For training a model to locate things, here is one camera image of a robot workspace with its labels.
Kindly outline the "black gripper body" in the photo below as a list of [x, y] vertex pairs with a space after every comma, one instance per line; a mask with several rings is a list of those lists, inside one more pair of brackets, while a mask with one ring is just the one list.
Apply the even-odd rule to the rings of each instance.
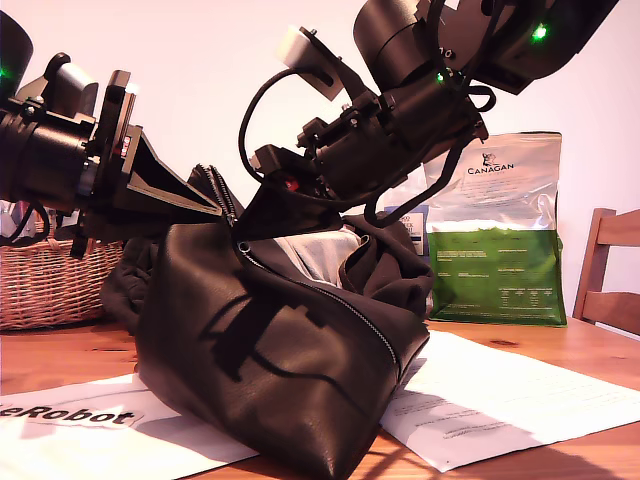
[[390, 157], [398, 141], [387, 127], [384, 100], [372, 92], [331, 123], [314, 118], [298, 136], [298, 154], [265, 145], [255, 151], [251, 165], [272, 184], [275, 172], [305, 172], [317, 177], [322, 199], [353, 201], [376, 190], [391, 175]]
[[88, 236], [87, 211], [124, 189], [124, 160], [135, 94], [130, 73], [113, 72], [98, 118], [97, 83], [80, 69], [49, 69], [32, 83], [32, 198], [62, 213], [77, 210], [78, 257], [90, 238], [111, 242], [134, 236]]

